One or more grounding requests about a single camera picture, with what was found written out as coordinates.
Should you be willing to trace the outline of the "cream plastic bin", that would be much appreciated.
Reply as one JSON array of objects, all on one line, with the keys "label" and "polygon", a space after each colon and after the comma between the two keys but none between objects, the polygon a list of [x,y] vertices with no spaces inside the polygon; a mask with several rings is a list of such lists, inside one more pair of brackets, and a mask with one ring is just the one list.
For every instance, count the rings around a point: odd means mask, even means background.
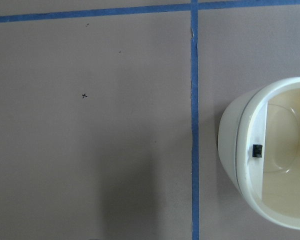
[{"label": "cream plastic bin", "polygon": [[222,114],[221,164],[263,218],[300,230],[300,77],[245,93]]}]

